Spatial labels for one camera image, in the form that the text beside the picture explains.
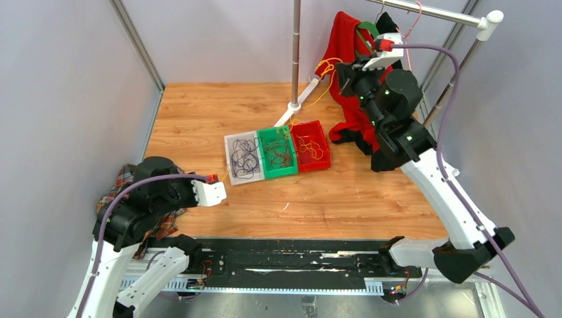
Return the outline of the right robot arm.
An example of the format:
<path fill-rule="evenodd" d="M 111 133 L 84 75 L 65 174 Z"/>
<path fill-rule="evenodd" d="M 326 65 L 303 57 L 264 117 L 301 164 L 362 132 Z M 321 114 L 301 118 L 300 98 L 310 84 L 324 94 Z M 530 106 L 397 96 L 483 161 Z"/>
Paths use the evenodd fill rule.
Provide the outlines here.
<path fill-rule="evenodd" d="M 433 268 L 460 284 L 498 255 L 515 236 L 508 227 L 497 227 L 469 199 L 460 199 L 460 188 L 449 164 L 438 162 L 437 145 L 413 112 L 422 91 L 413 73 L 398 69 L 364 70 L 359 61 L 335 67 L 343 97 L 355 97 L 360 110 L 374 126 L 380 148 L 371 168 L 376 172 L 400 169 L 423 193 L 447 231 L 447 238 L 417 240 L 395 237 L 380 249 L 379 268 L 396 276 L 406 266 Z"/>

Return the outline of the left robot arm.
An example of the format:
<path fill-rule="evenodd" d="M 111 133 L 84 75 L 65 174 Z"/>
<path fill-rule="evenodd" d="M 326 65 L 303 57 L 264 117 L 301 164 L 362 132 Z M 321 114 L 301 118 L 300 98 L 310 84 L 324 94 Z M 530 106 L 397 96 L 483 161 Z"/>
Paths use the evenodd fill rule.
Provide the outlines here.
<path fill-rule="evenodd" d="M 180 209 L 218 205 L 226 198 L 221 182 L 182 173 L 161 156 L 145 158 L 132 176 L 97 216 L 89 265 L 69 317 L 141 317 L 172 279 L 183 271 L 194 274 L 203 265 L 201 244 L 179 235 L 156 264 L 131 286 L 121 288 L 146 234 L 161 219 Z"/>

